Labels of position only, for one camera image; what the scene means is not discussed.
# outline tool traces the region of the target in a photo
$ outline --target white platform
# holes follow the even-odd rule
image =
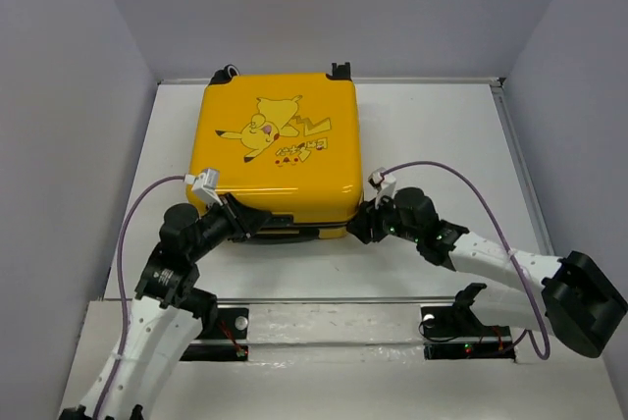
[[[517,363],[425,361],[416,304],[250,310],[250,361],[179,363],[150,420],[622,420],[603,362],[555,340],[548,362],[527,342]],[[120,302],[90,304],[63,406],[80,402],[119,326]]]
[[[154,181],[187,171],[204,87],[159,87],[131,200]],[[357,94],[365,177],[409,160],[445,162],[484,193],[512,245],[539,251],[487,84],[359,83]],[[458,178],[427,168],[396,176],[399,186],[422,187],[443,218],[496,238],[484,210]],[[124,250],[129,292],[157,242],[163,212],[184,200],[182,184],[164,184],[138,209]],[[368,246],[352,236],[278,246],[226,243],[203,258],[199,268],[197,286],[220,298],[442,296],[480,281],[436,268],[410,243],[391,237]],[[114,268],[106,298],[120,297],[116,279]]]

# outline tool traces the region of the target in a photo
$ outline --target white wall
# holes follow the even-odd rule
[[[159,78],[320,71],[505,76],[550,0],[116,0]]]
[[[155,87],[113,0],[0,0],[0,418],[56,418]]]
[[[556,251],[628,296],[628,1],[553,0],[505,88]],[[628,412],[628,322],[606,364]]]

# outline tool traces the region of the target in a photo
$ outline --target purple cable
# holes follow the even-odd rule
[[[118,374],[118,369],[120,368],[120,363],[122,361],[122,355],[125,352],[125,346],[127,344],[127,337],[129,336],[129,308],[127,306],[127,292],[125,291],[125,280],[123,278],[122,273],[122,247],[125,243],[125,234],[127,233],[127,228],[129,227],[129,222],[131,221],[131,217],[133,213],[139,206],[139,203],[146,197],[150,191],[156,188],[158,185],[173,182],[173,181],[183,181],[184,176],[182,175],[174,175],[171,177],[162,178],[161,180],[156,181],[147,189],[145,189],[135,200],[131,209],[129,209],[129,213],[125,220],[122,222],[122,228],[120,229],[120,238],[118,238],[118,254],[116,255],[116,270],[118,272],[118,290],[120,291],[120,301],[122,302],[122,333],[120,334],[120,344],[118,345],[118,357],[114,361],[114,365],[111,368],[111,372],[109,373],[109,377],[105,382],[105,386],[102,388],[102,393],[100,393],[100,397],[96,402],[96,406],[94,407],[94,413],[92,415],[93,420],[98,420],[98,415],[100,414],[100,409],[102,408],[105,399],[107,398],[107,394],[111,389],[111,385],[114,383],[114,379],[116,379],[116,374]]]
[[[407,162],[407,163],[402,163],[401,165],[397,165],[397,166],[392,167],[392,168],[388,168],[387,170],[382,172],[382,177],[384,177],[385,175],[388,175],[388,174],[390,174],[392,172],[396,172],[397,170],[401,170],[403,168],[417,167],[417,166],[420,166],[420,165],[428,165],[428,166],[432,166],[432,167],[441,168],[443,170],[446,170],[446,171],[456,175],[461,180],[463,180],[464,183],[467,186],[469,186],[471,188],[471,190],[474,192],[474,194],[478,197],[478,199],[482,203],[482,207],[484,207],[484,210],[489,215],[489,219],[491,219],[491,222],[493,223],[493,227],[495,227],[495,230],[497,231],[497,235],[499,236],[499,241],[501,241],[501,245],[503,246],[503,249],[506,251],[506,253],[508,255],[510,255],[510,261],[512,262],[512,266],[514,267],[515,271],[517,272],[517,275],[519,276],[519,279],[521,280],[521,284],[523,285],[523,289],[525,290],[526,295],[528,296],[528,300],[530,301],[530,305],[532,306],[532,311],[534,312],[534,316],[537,319],[537,322],[539,324],[539,329],[541,330],[541,335],[543,337],[543,343],[545,345],[545,352],[541,353],[541,351],[539,350],[539,346],[537,344],[537,341],[535,340],[534,335],[532,334],[531,331],[526,330],[524,332],[524,334],[527,333],[528,336],[530,337],[530,342],[532,343],[532,347],[534,348],[535,352],[537,353],[537,356],[539,356],[539,358],[541,358],[544,361],[549,359],[550,358],[550,335],[548,334],[548,328],[546,327],[546,324],[545,324],[545,322],[543,320],[543,315],[541,315],[541,309],[539,309],[539,304],[537,304],[537,301],[535,300],[534,295],[532,294],[532,288],[530,288],[530,283],[528,282],[528,279],[526,278],[525,274],[523,273],[523,269],[521,268],[521,265],[517,261],[517,258],[514,256],[514,254],[511,253],[512,248],[508,244],[508,241],[506,240],[506,237],[503,234],[503,231],[501,230],[501,226],[497,222],[495,214],[493,214],[493,211],[489,207],[489,204],[487,203],[486,199],[480,193],[480,190],[477,187],[475,187],[464,175],[462,175],[457,170],[455,170],[455,169],[451,168],[450,166],[445,165],[443,163],[433,162],[433,161],[429,161],[429,160],[420,160],[420,161],[416,161],[416,162]]]

